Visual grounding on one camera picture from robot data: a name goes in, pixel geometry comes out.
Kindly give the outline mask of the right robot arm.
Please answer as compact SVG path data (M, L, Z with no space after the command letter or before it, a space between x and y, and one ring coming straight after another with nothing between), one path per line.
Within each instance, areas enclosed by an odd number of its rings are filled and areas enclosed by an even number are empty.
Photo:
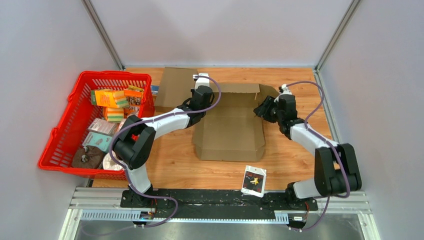
M294 95L267 96L253 112L270 123L277 123L280 132L300 144L314 157L314 176L289 183L286 205L299 209L306 199L348 198L362 188L362 179L354 147L338 143L316 132L306 120L298 117Z

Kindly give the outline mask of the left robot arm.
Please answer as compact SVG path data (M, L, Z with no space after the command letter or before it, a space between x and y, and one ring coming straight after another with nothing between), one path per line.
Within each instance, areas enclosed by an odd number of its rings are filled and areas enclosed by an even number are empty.
M154 141L199 123L213 106L215 94L209 86L201 85L191 92L190 98L169 112L147 118L130 116L109 145L111 159L124 169L133 200L142 208L153 201L146 162Z

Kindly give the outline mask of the cardboard box stack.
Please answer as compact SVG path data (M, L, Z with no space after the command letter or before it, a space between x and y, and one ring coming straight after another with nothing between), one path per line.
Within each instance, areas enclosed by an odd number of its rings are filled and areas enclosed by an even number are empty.
M257 108L273 86L259 83L222 83L218 104L194 126L192 142L202 161L258 162L265 152L263 119Z

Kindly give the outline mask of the plastic bag with printed card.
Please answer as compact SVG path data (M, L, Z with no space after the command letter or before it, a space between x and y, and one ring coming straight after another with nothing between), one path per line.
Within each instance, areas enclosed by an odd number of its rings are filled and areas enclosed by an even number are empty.
M245 166L241 192L246 195L264 197L267 170L250 165Z

